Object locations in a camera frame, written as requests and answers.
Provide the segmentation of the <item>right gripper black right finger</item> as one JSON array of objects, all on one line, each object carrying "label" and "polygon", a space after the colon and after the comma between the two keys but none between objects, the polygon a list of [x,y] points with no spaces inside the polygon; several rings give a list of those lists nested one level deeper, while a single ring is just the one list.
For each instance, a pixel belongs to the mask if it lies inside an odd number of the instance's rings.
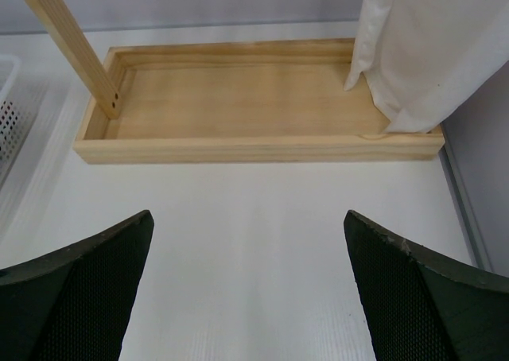
[{"label": "right gripper black right finger", "polygon": [[377,360],[506,360],[508,279],[353,210],[344,233]]}]

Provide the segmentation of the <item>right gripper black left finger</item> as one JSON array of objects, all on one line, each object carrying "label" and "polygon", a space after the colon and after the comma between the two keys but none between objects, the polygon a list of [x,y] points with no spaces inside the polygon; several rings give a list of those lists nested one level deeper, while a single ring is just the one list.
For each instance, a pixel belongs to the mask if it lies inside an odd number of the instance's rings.
[{"label": "right gripper black left finger", "polygon": [[153,238],[150,211],[1,271],[3,360],[117,360]]}]

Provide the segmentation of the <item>clear plastic bin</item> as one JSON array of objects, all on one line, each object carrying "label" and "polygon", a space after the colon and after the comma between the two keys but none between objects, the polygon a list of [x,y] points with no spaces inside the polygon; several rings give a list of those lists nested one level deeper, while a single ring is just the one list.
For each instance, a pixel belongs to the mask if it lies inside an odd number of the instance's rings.
[{"label": "clear plastic bin", "polygon": [[21,60],[1,55],[1,184],[7,178],[37,116],[36,91],[22,71]]}]

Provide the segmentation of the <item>wooden clothes rack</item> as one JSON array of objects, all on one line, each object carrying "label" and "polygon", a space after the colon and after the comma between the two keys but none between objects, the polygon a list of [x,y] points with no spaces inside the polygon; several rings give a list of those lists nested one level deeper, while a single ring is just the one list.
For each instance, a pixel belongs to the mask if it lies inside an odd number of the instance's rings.
[{"label": "wooden clothes rack", "polygon": [[440,128],[388,133],[351,39],[120,46],[100,60],[64,0],[24,0],[91,93],[89,164],[428,160]]}]

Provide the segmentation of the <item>white tank top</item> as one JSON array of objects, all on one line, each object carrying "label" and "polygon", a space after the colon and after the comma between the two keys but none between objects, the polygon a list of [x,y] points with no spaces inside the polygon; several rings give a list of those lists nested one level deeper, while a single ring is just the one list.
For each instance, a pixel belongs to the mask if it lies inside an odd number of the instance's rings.
[{"label": "white tank top", "polygon": [[364,77],[387,133],[427,133],[508,61],[508,0],[363,0],[345,90]]}]

